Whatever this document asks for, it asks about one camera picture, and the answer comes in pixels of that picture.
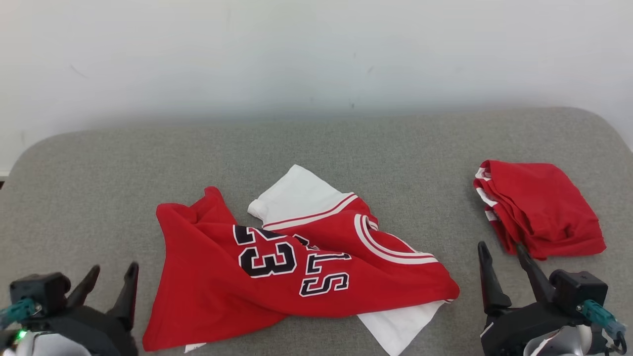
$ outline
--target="gray fabric surface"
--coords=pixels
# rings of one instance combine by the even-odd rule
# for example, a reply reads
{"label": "gray fabric surface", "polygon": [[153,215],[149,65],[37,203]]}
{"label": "gray fabric surface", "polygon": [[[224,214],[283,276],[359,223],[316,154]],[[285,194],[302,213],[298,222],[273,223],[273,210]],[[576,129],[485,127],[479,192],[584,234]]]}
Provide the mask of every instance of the gray fabric surface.
{"label": "gray fabric surface", "polygon": [[[141,346],[165,256],[156,206],[193,203],[214,185],[241,224],[257,226],[248,204],[296,163],[361,196],[382,230],[435,254],[460,285],[459,299],[443,306],[403,355],[481,354],[478,241],[487,241],[515,306],[534,301],[526,275],[515,257],[502,252],[472,188],[486,159],[551,162],[569,175],[600,218],[607,250],[540,265],[548,275],[555,269],[591,271],[610,285],[606,306],[633,324],[633,155],[602,118],[572,108],[216,122],[53,137],[19,159],[0,191],[0,286],[57,270],[77,283],[91,265],[101,264],[87,303],[106,310],[136,260],[141,276],[134,335]],[[0,305],[8,302],[8,293],[0,293]],[[355,317],[290,317],[193,355],[385,352]]]}

